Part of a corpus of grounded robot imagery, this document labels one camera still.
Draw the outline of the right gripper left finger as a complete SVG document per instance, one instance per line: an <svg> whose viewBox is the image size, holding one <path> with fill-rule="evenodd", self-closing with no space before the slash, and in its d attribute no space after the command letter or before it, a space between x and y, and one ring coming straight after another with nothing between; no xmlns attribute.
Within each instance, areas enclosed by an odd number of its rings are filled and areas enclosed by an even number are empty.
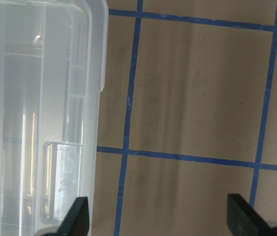
<svg viewBox="0 0 277 236"><path fill-rule="evenodd" d="M87 236L90 230L87 197L77 197L55 233L56 236Z"/></svg>

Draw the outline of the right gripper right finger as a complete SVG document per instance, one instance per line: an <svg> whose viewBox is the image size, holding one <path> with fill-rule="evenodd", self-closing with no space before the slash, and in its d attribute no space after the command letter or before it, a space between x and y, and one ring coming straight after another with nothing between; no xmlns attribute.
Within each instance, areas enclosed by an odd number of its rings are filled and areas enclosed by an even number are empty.
<svg viewBox="0 0 277 236"><path fill-rule="evenodd" d="M233 236L273 236L272 228L240 194L227 195L227 226Z"/></svg>

